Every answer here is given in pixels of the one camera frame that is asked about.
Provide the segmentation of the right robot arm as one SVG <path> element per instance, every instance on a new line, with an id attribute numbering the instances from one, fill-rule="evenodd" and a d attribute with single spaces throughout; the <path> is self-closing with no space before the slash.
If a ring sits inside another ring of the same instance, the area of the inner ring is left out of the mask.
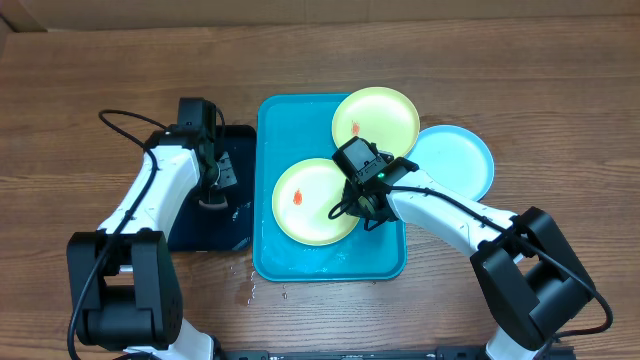
<path id="1" fill-rule="evenodd" d="M 498 329 L 491 359 L 540 359 L 561 328 L 594 297 L 594 283 L 553 218 L 517 215 L 457 194 L 405 158 L 354 137 L 332 157 L 346 177 L 329 213 L 360 217 L 371 231 L 402 221 L 470 259 Z"/>

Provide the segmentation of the dark green sponge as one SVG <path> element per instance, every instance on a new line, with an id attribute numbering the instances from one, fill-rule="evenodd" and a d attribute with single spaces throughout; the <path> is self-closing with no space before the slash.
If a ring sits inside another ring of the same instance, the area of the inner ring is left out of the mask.
<path id="1" fill-rule="evenodd" d="M 228 202 L 226 199 L 223 199 L 223 201 L 220 203 L 205 203 L 204 201 L 199 200 L 198 204 L 201 208 L 211 211 L 219 211 L 228 207 Z"/>

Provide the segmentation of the yellow-green plate bottom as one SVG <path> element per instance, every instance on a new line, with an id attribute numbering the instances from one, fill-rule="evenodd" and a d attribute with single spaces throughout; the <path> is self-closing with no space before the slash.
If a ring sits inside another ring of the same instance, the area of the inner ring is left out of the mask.
<path id="1" fill-rule="evenodd" d="M 281 230 L 293 240 L 324 246 L 346 237 L 358 224 L 351 215 L 331 220 L 330 210 L 341 201 L 345 176 L 329 159 L 312 158 L 289 167 L 272 194 L 272 211 Z"/>

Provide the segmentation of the light blue plate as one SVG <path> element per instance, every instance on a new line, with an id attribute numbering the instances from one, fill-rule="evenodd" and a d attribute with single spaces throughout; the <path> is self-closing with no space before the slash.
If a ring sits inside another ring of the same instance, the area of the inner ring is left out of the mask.
<path id="1" fill-rule="evenodd" d="M 495 176 L 494 158 L 485 142 L 454 125 L 422 130 L 408 159 L 439 184 L 474 201 L 489 192 Z"/>

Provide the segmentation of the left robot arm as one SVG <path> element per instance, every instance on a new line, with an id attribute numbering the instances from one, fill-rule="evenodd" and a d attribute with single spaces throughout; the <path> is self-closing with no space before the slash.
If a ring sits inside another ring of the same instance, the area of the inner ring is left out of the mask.
<path id="1" fill-rule="evenodd" d="M 76 232 L 66 248 L 73 311 L 66 345 L 99 346 L 121 359 L 222 359 L 219 341 L 183 315 L 168 239 L 189 198 L 215 210 L 226 125 L 204 98 L 182 98 L 176 123 L 146 141 L 143 164 L 117 209 L 93 232 Z"/>

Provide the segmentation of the yellow-green plate top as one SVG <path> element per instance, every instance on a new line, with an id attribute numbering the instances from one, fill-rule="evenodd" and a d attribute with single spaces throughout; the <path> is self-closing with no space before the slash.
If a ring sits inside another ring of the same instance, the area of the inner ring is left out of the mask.
<path id="1" fill-rule="evenodd" d="M 401 92 L 387 87 L 353 92 L 339 104 L 332 120 L 332 138 L 337 147 L 357 136 L 394 157 L 407 155 L 419 132 L 415 105 Z"/>

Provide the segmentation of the yellow-green plate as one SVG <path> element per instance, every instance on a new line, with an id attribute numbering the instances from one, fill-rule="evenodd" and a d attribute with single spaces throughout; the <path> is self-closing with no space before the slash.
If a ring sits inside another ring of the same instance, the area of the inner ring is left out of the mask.
<path id="1" fill-rule="evenodd" d="M 415 105 L 401 92 L 387 87 L 353 92 L 339 104 L 332 120 L 332 138 L 337 147 L 357 136 L 394 157 L 407 155 L 419 132 Z"/>
<path id="2" fill-rule="evenodd" d="M 330 210 L 341 201 L 345 176 L 329 159 L 312 158 L 289 167 L 272 194 L 272 211 L 281 230 L 293 240 L 324 246 L 346 237 L 358 224 L 351 215 L 331 220 Z"/>

